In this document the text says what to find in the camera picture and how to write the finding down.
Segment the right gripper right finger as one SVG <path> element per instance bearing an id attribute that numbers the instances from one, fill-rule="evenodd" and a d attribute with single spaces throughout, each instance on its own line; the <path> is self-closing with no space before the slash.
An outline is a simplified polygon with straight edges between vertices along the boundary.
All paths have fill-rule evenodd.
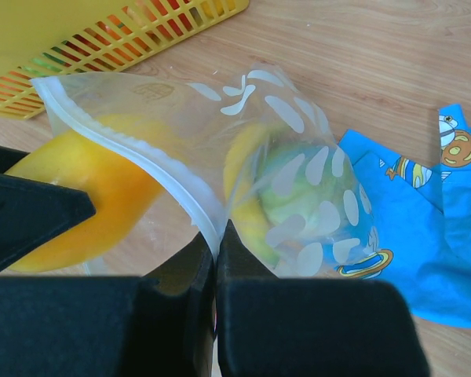
<path id="1" fill-rule="evenodd" d="M 228 224 L 217 259 L 224 376 L 428 376 L 407 304 L 378 280 L 280 279 Z"/>

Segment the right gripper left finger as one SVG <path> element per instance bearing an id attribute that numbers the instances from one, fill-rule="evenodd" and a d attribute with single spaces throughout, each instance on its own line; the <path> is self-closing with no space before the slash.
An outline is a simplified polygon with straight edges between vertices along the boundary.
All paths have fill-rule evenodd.
<path id="1" fill-rule="evenodd" d="M 213 342 L 201 235 L 145 276 L 0 277 L 0 376 L 208 376 Z"/>

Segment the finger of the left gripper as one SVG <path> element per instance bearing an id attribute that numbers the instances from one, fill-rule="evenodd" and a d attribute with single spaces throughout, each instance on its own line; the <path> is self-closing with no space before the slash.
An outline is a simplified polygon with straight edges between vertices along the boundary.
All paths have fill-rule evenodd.
<path id="1" fill-rule="evenodd" d="M 0 146 L 0 272 L 96 213 L 86 192 L 5 174 L 25 156 Z"/>

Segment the yellow orange toy mango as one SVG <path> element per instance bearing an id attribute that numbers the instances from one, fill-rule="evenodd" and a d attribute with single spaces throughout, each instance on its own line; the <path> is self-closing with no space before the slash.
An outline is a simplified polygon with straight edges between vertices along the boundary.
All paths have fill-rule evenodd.
<path id="1" fill-rule="evenodd" d="M 72 267 L 108 252 L 139 226 L 148 244 L 168 241 L 184 212 L 145 170 L 73 129 L 10 167 L 6 174 L 86 192 L 96 213 L 11 265 L 19 273 Z"/>

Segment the green toy cabbage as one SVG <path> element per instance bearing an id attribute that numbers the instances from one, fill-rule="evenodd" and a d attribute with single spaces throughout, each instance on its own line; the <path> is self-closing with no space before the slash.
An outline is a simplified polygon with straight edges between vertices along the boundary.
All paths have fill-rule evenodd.
<path id="1" fill-rule="evenodd" d="M 256 170 L 272 246 L 321 249 L 337 264 L 360 258 L 374 225 L 371 205 L 337 145 L 272 148 Z"/>

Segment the yellow toy banana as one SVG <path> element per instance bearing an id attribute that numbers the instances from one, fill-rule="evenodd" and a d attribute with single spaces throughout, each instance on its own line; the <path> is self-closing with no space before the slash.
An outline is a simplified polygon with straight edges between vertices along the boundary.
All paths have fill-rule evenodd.
<path id="1" fill-rule="evenodd" d="M 250 191 L 254 187 L 250 171 L 257 149 L 275 130 L 274 124 L 255 122 L 242 125 L 228 148 L 223 170 L 225 199 L 239 238 L 270 269 L 278 265 L 280 256 L 265 241 L 270 225 L 257 195 Z"/>

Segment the clear dotted zip top bag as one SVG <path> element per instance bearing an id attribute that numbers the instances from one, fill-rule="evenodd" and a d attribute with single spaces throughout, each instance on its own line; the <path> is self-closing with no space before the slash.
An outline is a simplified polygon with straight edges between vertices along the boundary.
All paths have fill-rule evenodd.
<path id="1" fill-rule="evenodd" d="M 271 65 L 249 68 L 225 84 L 101 71 L 46 76 L 31 83 L 57 130 L 73 129 L 145 170 L 185 210 L 213 254 L 220 250 L 226 225 L 233 224 L 223 170 L 242 125 L 276 126 L 251 163 L 250 191 L 260 205 L 262 183 L 256 170 L 270 149 L 300 142 L 339 146 L 323 110 Z M 338 266 L 360 262 L 375 246 L 374 223 L 360 258 L 337 264 L 314 246 L 301 251 L 272 246 L 268 223 L 265 241 L 280 260 L 267 268 L 279 277 L 338 275 Z"/>

